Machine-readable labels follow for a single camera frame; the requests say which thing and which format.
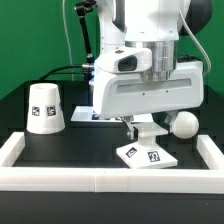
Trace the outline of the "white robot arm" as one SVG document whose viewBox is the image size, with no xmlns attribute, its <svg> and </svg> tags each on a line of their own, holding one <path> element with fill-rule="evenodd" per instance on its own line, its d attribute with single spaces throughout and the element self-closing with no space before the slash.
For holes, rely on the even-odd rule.
<svg viewBox="0 0 224 224">
<path fill-rule="evenodd" d="M 103 119 L 198 107 L 209 59 L 179 56 L 209 22 L 213 0 L 100 0 L 101 51 L 94 64 L 93 109 Z"/>
</svg>

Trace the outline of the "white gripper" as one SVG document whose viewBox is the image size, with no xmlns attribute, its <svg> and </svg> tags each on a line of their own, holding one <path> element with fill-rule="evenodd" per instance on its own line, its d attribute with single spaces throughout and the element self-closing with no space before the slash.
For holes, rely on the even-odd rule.
<svg viewBox="0 0 224 224">
<path fill-rule="evenodd" d="M 172 125 L 179 109 L 198 107 L 204 97 L 203 65 L 200 61 L 178 63 L 165 81 L 143 81 L 141 73 L 113 74 L 97 68 L 94 78 L 93 109 L 104 119 L 122 117 L 127 136 L 135 138 L 133 115 L 168 112 L 165 123 Z"/>
</svg>

